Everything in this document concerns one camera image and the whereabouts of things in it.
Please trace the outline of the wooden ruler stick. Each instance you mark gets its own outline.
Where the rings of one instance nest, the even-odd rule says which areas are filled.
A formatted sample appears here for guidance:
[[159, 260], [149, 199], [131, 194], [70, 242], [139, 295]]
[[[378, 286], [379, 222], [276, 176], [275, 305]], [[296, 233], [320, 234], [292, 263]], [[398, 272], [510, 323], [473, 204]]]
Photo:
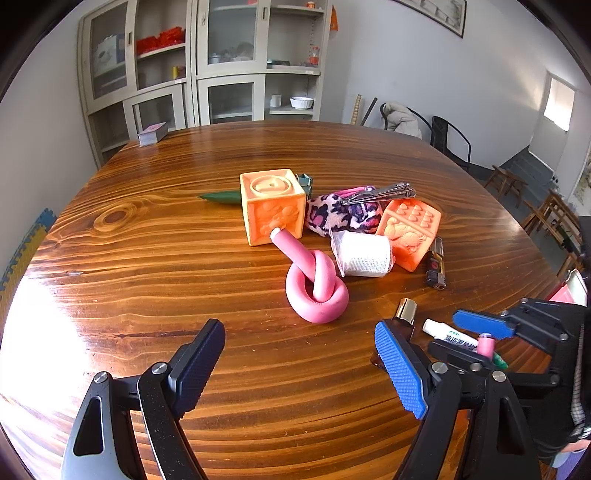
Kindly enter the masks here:
[[353, 112], [352, 112], [351, 121], [349, 122], [349, 124], [351, 124], [353, 126], [358, 125], [359, 113], [360, 113], [360, 107], [361, 107], [362, 100], [363, 100], [362, 95], [360, 95], [360, 94], [356, 95], [355, 103], [353, 103]]

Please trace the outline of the white gauze bandage roll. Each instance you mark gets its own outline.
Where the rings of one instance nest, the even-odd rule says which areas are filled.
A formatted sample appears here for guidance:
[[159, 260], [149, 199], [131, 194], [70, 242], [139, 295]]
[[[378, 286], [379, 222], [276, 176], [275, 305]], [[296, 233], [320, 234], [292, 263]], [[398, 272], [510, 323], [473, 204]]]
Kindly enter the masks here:
[[392, 246], [385, 236], [332, 232], [331, 247], [342, 277], [381, 278], [394, 266]]

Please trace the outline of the white green toothpaste tube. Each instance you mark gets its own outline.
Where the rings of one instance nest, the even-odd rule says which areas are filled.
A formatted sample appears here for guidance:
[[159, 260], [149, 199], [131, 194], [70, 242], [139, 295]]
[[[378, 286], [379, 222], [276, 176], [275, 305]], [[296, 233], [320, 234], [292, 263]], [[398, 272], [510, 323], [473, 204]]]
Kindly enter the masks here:
[[[422, 330], [434, 339], [442, 340], [450, 344], [454, 344], [472, 352], [477, 353], [478, 338], [471, 337], [462, 333], [444, 322], [437, 322], [432, 319], [424, 321]], [[501, 370], [507, 370], [508, 364], [504, 359], [495, 352], [493, 364]]]

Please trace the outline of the pink knotted foam tube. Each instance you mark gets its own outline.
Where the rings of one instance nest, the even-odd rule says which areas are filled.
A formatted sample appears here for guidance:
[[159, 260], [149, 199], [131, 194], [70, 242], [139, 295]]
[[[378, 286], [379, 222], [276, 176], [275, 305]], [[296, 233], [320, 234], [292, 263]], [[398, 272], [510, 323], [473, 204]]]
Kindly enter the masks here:
[[489, 333], [479, 335], [477, 353], [483, 357], [493, 360], [495, 354], [495, 339]]

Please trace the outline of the grey glass door cabinet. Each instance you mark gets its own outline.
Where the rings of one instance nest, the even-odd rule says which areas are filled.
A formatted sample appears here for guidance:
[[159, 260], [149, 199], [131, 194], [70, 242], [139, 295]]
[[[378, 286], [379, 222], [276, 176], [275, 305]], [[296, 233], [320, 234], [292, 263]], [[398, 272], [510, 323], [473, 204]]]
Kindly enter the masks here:
[[[94, 161], [138, 133], [240, 121], [318, 120], [334, 6], [329, 1], [106, 1], [78, 26], [81, 108]], [[136, 54], [170, 28], [182, 44]], [[315, 99], [296, 110], [290, 97]]]

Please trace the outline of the black metal chair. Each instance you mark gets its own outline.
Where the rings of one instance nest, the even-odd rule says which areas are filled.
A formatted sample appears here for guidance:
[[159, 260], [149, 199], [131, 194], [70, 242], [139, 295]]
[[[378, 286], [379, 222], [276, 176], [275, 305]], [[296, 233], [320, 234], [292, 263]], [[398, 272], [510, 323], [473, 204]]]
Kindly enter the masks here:
[[[472, 166], [472, 144], [466, 135], [454, 124], [440, 116], [432, 117], [431, 133], [431, 145], [451, 159], [459, 167], [463, 168], [466, 172], [469, 172]], [[450, 141], [458, 139], [460, 139], [466, 147], [464, 156], [456, 154], [451, 149]]]

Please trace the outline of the white bowl on shelf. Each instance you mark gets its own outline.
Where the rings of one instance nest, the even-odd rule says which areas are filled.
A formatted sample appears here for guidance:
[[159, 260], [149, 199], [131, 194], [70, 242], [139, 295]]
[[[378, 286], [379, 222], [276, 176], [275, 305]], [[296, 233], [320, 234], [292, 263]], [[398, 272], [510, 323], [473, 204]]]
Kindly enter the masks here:
[[295, 110], [310, 110], [314, 107], [315, 99], [305, 96], [290, 97], [290, 106]]

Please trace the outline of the wooden stool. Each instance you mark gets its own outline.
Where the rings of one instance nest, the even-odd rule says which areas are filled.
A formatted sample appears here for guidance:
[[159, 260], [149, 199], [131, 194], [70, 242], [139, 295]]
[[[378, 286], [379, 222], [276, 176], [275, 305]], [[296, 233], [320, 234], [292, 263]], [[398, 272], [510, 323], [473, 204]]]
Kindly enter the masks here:
[[484, 184], [484, 188], [488, 188], [489, 186], [493, 186], [496, 189], [498, 200], [508, 193], [513, 192], [516, 197], [516, 207], [519, 208], [522, 204], [528, 183], [515, 173], [505, 168], [494, 166], [491, 176]]

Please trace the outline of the red items on shelf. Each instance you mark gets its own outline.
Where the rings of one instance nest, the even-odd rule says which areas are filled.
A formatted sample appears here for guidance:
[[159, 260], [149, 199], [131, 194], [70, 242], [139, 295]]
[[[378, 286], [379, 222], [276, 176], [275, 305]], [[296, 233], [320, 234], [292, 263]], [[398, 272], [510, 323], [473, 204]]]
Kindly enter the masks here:
[[176, 26], [162, 31], [158, 35], [138, 39], [136, 41], [136, 54], [143, 55], [152, 51], [182, 44], [184, 41], [185, 30], [180, 26]]

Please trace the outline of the leopard print fabric pouch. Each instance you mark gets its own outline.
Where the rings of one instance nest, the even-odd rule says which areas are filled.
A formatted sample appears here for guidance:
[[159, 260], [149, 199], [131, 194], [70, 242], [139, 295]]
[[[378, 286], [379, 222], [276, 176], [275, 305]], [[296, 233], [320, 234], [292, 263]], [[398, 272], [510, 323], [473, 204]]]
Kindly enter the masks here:
[[339, 231], [375, 234], [383, 216], [381, 204], [379, 202], [345, 204], [349, 197], [375, 189], [373, 185], [360, 186], [308, 200], [304, 226], [321, 237], [329, 237], [332, 233]]

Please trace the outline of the orange cube heart studs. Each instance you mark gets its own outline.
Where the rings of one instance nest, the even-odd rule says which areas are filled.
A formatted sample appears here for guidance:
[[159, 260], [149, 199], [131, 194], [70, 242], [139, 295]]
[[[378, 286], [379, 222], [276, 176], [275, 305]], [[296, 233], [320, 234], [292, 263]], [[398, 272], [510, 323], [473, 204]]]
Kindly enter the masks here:
[[437, 237], [441, 218], [439, 210], [416, 198], [392, 200], [376, 234], [389, 239], [394, 262], [414, 272]]

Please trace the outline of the green pen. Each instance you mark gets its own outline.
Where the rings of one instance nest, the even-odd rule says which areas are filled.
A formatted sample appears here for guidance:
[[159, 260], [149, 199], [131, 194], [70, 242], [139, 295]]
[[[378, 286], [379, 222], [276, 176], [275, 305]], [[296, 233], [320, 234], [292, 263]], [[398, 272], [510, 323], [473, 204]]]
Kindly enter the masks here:
[[209, 202], [238, 205], [242, 203], [242, 194], [239, 190], [226, 190], [218, 192], [207, 192], [200, 195], [201, 199]]

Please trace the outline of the small card box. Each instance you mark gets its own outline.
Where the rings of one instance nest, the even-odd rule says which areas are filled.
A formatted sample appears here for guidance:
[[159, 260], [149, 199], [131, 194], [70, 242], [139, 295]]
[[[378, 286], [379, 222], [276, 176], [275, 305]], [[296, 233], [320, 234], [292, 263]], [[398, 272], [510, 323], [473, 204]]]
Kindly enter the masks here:
[[149, 125], [138, 133], [138, 142], [140, 147], [154, 145], [162, 140], [168, 133], [166, 122], [160, 122]]

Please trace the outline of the wooden table with benches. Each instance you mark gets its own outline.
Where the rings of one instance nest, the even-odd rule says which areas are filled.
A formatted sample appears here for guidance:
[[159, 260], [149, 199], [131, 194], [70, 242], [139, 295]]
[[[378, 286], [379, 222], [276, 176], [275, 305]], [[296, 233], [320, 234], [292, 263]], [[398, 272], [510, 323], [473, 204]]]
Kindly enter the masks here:
[[529, 213], [521, 223], [525, 232], [532, 236], [542, 231], [549, 235], [565, 253], [565, 258], [557, 271], [558, 278], [564, 278], [572, 269], [582, 266], [582, 234], [578, 216], [570, 209], [562, 197], [549, 190], [540, 206], [525, 200]]

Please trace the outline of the pink metal tin box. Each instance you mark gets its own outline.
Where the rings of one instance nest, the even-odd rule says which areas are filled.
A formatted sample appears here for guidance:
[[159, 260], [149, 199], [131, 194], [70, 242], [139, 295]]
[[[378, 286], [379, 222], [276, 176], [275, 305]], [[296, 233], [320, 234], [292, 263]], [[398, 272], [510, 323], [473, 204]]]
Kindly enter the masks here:
[[588, 305], [588, 288], [580, 271], [570, 270], [556, 292], [550, 295], [549, 300], [586, 307]]

